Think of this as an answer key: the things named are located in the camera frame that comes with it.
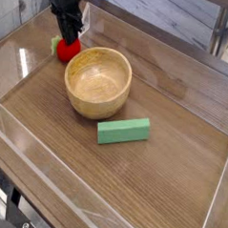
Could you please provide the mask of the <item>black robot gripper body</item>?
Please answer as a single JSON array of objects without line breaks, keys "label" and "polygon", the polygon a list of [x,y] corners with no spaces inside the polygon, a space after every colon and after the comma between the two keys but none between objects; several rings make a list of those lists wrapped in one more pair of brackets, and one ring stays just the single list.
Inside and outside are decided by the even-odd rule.
[{"label": "black robot gripper body", "polygon": [[52,14],[59,21],[70,20],[80,22],[82,11],[79,8],[81,0],[51,0]]}]

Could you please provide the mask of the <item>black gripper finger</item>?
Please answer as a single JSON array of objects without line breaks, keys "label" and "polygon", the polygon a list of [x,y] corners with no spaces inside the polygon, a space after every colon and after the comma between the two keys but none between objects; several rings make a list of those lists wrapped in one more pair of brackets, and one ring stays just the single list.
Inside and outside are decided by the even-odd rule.
[{"label": "black gripper finger", "polygon": [[70,44],[72,44],[78,37],[79,33],[82,31],[83,23],[80,19],[73,20],[71,22],[72,32],[70,34]]},{"label": "black gripper finger", "polygon": [[57,23],[62,33],[62,38],[66,41],[68,45],[70,45],[73,42],[72,19],[70,17],[58,17]]}]

